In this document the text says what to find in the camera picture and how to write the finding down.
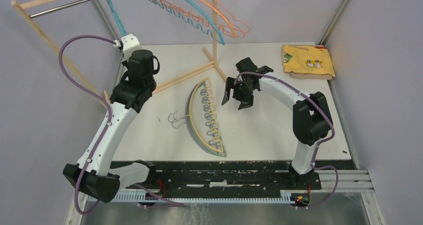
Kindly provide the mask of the blue wavy plastic hanger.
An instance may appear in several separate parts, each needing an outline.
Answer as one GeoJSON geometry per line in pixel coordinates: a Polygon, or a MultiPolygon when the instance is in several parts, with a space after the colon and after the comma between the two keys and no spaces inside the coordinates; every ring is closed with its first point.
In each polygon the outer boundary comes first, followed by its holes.
{"type": "MultiPolygon", "coordinates": [[[[219,32],[219,29],[217,29],[215,25],[213,25],[212,28],[210,28],[204,25],[200,25],[199,23],[195,23],[192,19],[188,18],[187,15],[184,15],[182,12],[180,12],[180,9],[182,9],[185,12],[190,12],[190,11],[183,9],[180,6],[176,6],[172,4],[171,2],[167,2],[166,0],[148,0],[148,1],[164,9],[168,13],[173,14],[175,17],[180,18],[185,23],[191,25],[193,28],[200,30],[203,34],[210,36],[217,43],[221,45],[226,45],[223,35],[219,32]]],[[[188,5],[190,5],[194,9],[194,11],[191,11],[191,12],[196,12],[199,15],[203,15],[209,21],[212,19],[199,5],[195,3],[195,0],[183,0],[183,1],[186,2],[188,5]]]]}

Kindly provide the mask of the orange wavy plastic hanger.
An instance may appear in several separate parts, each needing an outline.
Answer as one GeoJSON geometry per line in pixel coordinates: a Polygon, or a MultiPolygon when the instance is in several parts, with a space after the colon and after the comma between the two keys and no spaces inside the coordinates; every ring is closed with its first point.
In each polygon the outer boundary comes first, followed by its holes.
{"type": "Polygon", "coordinates": [[[241,30],[218,8],[217,0],[148,0],[225,45],[224,36],[241,37],[241,30]]]}

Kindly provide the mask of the pink wire hanger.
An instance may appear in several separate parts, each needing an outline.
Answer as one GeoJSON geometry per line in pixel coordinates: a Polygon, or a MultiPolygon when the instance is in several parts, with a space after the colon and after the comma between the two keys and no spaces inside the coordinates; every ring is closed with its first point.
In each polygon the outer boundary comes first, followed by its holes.
{"type": "Polygon", "coordinates": [[[192,19],[195,23],[212,28],[213,25],[219,29],[222,35],[232,38],[244,38],[250,32],[250,26],[243,20],[237,18],[234,13],[227,9],[218,0],[196,0],[211,9],[212,19],[209,21],[203,15],[196,12],[185,12],[184,15],[192,19]]]}

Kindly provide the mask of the teal plastic hanger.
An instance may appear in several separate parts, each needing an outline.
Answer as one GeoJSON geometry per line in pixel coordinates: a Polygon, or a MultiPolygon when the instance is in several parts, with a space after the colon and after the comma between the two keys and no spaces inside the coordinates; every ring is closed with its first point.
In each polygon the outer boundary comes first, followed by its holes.
{"type": "Polygon", "coordinates": [[[124,25],[123,25],[122,21],[119,18],[119,15],[118,15],[115,7],[114,7],[114,4],[113,4],[112,0],[106,0],[106,2],[108,4],[108,6],[109,6],[109,9],[110,9],[110,11],[111,11],[111,13],[113,15],[114,21],[116,22],[116,25],[118,26],[118,29],[119,29],[121,35],[122,36],[128,35],[126,29],[124,28],[124,25]]]}

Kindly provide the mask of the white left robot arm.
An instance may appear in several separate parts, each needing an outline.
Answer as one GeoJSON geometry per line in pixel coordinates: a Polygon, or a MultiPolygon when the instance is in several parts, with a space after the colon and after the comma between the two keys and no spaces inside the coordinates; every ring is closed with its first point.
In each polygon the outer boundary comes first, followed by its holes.
{"type": "Polygon", "coordinates": [[[63,174],[78,192],[108,203],[119,190],[135,183],[152,188],[157,182],[151,163],[135,160],[127,165],[111,168],[112,159],[130,124],[156,89],[154,67],[158,61],[150,50],[136,50],[124,62],[127,71],[113,89],[111,111],[102,122],[93,141],[76,164],[66,164],[63,174]]]}

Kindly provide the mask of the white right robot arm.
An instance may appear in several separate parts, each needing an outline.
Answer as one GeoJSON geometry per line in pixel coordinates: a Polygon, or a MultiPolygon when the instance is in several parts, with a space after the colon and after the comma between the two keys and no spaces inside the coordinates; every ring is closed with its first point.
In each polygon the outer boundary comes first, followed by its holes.
{"type": "Polygon", "coordinates": [[[271,95],[292,111],[292,130],[297,139],[288,183],[301,189],[308,183],[307,174],[316,169],[315,160],[322,143],[335,136],[335,129],[326,96],[322,92],[309,93],[284,81],[268,66],[257,67],[250,57],[236,65],[238,75],[227,77],[222,105],[231,98],[240,102],[239,110],[253,106],[254,92],[271,95]]]}

